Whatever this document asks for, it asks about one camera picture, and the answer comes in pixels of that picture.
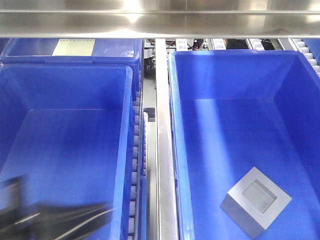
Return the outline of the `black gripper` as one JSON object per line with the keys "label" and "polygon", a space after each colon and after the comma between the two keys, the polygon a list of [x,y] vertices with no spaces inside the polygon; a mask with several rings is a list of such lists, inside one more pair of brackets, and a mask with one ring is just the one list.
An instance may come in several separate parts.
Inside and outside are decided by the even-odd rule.
{"label": "black gripper", "polygon": [[108,202],[62,206],[24,203],[24,178],[3,181],[8,203],[0,210],[2,240],[86,240],[112,221]]}

